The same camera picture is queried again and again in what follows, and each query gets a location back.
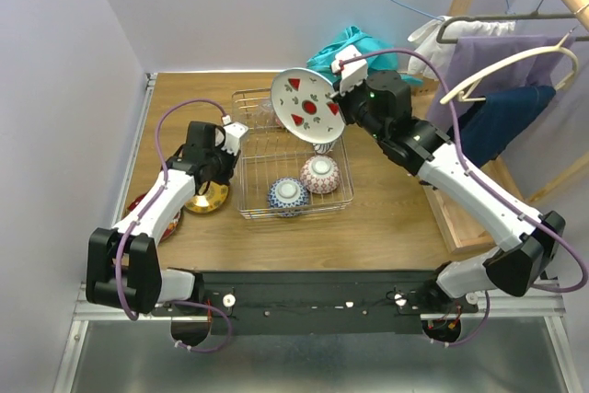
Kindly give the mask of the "gold black plate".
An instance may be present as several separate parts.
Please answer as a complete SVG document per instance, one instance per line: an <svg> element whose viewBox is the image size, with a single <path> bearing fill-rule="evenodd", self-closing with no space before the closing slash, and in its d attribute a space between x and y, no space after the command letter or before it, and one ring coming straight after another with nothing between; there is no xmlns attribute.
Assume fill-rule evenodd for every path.
<svg viewBox="0 0 589 393"><path fill-rule="evenodd" d="M212 182L200 190L200 194L184 204L184 210L192 214L210 214L220 209L229 195L229 187Z"/></svg>

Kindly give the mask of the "wire dish rack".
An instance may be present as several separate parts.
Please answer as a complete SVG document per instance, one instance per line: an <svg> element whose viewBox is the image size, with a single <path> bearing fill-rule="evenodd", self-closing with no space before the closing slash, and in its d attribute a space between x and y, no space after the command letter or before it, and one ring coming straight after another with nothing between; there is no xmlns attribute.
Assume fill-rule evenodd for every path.
<svg viewBox="0 0 589 393"><path fill-rule="evenodd" d="M268 204L271 185L278 179L299 179L305 162L316 154L312 144L290 134L276 122L268 88L238 90L232 97L232 117L249 127L232 179L233 201L246 219L277 216ZM345 143L339 139L327 152L340 169L337 188L309 195L301 214L335 211L352 202L354 191Z"/></svg>

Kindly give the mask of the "white blue striped plate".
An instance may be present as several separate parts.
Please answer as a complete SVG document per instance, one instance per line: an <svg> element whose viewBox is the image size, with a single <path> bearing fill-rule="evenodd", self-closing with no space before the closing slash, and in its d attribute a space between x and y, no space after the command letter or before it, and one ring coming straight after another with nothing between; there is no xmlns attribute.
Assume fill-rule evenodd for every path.
<svg viewBox="0 0 589 393"><path fill-rule="evenodd" d="M325 144L313 144L313 149L317 155L326 155L333 150L334 145L334 142Z"/></svg>

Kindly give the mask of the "white watermelon plate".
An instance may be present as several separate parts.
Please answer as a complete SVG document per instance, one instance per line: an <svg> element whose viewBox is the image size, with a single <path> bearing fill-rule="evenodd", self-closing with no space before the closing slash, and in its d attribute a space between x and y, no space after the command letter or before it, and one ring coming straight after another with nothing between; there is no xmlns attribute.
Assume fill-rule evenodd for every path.
<svg viewBox="0 0 589 393"><path fill-rule="evenodd" d="M283 127L311 144L336 141L345 129L330 81L306 68L280 72L271 83L271 104Z"/></svg>

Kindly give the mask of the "red white patterned bowl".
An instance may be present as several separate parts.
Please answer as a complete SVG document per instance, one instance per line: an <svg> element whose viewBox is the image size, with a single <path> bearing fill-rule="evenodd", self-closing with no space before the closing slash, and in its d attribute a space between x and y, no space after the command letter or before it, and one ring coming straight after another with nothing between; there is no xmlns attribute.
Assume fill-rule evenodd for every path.
<svg viewBox="0 0 589 393"><path fill-rule="evenodd" d="M311 193L328 194L340 184L340 168L330 156L312 156L302 166L300 181Z"/></svg>

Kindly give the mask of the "blue patterned bowl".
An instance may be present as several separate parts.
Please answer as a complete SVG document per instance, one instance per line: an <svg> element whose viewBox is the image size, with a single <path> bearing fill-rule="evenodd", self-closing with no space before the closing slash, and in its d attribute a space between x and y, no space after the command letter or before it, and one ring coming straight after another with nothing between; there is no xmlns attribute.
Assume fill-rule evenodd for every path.
<svg viewBox="0 0 589 393"><path fill-rule="evenodd" d="M293 217L309 204L309 192L299 179L277 179L268 190L267 203L281 217Z"/></svg>

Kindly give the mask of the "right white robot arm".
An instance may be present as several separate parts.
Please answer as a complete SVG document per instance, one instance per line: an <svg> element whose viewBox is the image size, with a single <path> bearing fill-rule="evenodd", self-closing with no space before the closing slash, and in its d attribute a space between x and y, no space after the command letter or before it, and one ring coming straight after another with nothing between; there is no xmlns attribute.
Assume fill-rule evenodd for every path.
<svg viewBox="0 0 589 393"><path fill-rule="evenodd" d="M419 300L442 312L477 291L523 296L554 258L553 235L563 231L564 219L554 211L541 214L460 160L446 133L413 115L410 85L397 72L377 71L333 99L346 123L363 128L390 161L459 203L493 239L490 251L436 269L418 289Z"/></svg>

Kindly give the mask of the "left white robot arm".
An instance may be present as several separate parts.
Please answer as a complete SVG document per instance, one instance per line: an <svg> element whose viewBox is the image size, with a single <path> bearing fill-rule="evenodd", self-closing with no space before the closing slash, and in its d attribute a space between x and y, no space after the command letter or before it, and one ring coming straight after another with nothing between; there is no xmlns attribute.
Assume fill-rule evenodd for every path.
<svg viewBox="0 0 589 393"><path fill-rule="evenodd" d="M161 270L157 246L175 215L204 185L227 185L232 179L248 127L224 122L191 122L185 143L166 160L144 198L113 227L99 227L91 234L88 302L133 314L147 314L168 302L185 315L202 308L204 293L197 275Z"/></svg>

